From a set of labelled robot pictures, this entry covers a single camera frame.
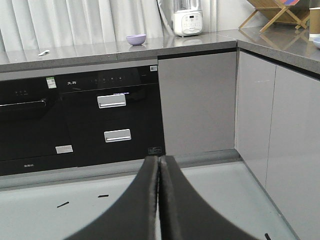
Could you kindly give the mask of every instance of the white cabinet door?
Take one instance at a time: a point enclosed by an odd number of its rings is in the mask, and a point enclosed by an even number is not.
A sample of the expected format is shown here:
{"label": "white cabinet door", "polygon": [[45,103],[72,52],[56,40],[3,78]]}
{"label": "white cabinet door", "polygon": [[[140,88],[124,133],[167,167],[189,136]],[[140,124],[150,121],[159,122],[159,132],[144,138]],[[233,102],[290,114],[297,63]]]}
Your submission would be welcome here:
{"label": "white cabinet door", "polygon": [[320,239],[320,82],[277,66],[266,190],[301,240]]}
{"label": "white cabinet door", "polygon": [[240,52],[235,148],[262,186],[266,183],[276,65]]}
{"label": "white cabinet door", "polygon": [[236,52],[158,62],[167,155],[234,148]]}

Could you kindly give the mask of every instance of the white floor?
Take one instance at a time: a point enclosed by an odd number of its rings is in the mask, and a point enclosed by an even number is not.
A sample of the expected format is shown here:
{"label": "white floor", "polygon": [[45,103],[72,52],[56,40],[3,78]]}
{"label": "white floor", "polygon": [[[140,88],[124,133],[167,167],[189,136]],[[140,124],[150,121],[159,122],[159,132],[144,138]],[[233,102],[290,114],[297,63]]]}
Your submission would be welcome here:
{"label": "white floor", "polygon": [[108,209],[134,175],[0,192],[1,240],[63,240]]}
{"label": "white floor", "polygon": [[296,240],[242,162],[182,169],[198,193],[233,224],[260,240]]}
{"label": "white floor", "polygon": [[[296,240],[242,162],[182,171],[211,206],[246,232],[261,240],[265,233],[272,240]],[[63,240],[108,209],[134,177],[0,191],[0,239]]]}

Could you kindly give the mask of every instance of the black panel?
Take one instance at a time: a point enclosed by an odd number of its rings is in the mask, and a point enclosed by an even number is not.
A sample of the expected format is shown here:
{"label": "black panel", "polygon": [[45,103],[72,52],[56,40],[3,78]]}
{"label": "black panel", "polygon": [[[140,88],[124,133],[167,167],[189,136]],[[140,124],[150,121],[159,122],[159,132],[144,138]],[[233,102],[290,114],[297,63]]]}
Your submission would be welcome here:
{"label": "black panel", "polygon": [[58,75],[56,84],[61,93],[127,87],[158,82],[158,72],[151,66]]}
{"label": "black panel", "polygon": [[76,167],[73,153],[0,161],[0,176]]}
{"label": "black panel", "polygon": [[56,155],[70,144],[61,99],[45,77],[0,81],[0,162]]}
{"label": "black panel", "polygon": [[[126,93],[126,106],[99,108],[98,96],[118,93]],[[165,154],[158,84],[66,93],[62,99],[79,166]],[[104,132],[124,129],[131,140],[106,143]]]}

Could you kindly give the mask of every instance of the white appliance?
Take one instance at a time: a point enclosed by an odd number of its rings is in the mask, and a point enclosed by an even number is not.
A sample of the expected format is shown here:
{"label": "white appliance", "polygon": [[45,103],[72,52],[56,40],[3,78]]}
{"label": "white appliance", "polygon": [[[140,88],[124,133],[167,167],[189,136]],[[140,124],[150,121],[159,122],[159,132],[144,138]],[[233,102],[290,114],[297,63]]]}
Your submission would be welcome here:
{"label": "white appliance", "polygon": [[173,30],[176,35],[198,35],[203,31],[203,14],[200,1],[173,1]]}

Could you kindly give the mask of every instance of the kitchen counter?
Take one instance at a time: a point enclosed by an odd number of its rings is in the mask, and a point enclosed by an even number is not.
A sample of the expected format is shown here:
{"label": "kitchen counter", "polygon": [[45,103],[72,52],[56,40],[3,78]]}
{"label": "kitchen counter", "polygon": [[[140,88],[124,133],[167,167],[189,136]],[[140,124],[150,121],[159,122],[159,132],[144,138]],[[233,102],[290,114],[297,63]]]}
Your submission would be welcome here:
{"label": "kitchen counter", "polygon": [[290,25],[202,33],[199,36],[149,38],[141,46],[126,41],[49,48],[50,54],[39,57],[44,49],[0,52],[0,80],[10,73],[81,65],[107,64],[156,58],[164,55],[235,48],[248,50],[298,68],[320,74],[320,50],[309,41],[309,31]]}
{"label": "kitchen counter", "polygon": [[141,46],[127,41],[48,48],[50,53],[39,57],[45,49],[0,52],[0,73],[106,64],[157,56],[235,48],[237,42],[215,32],[200,36],[149,38]]}
{"label": "kitchen counter", "polygon": [[259,32],[260,29],[251,27],[218,34],[236,39],[240,49],[320,74],[320,49],[309,41],[309,29],[295,30],[290,25],[279,25],[264,34]]}

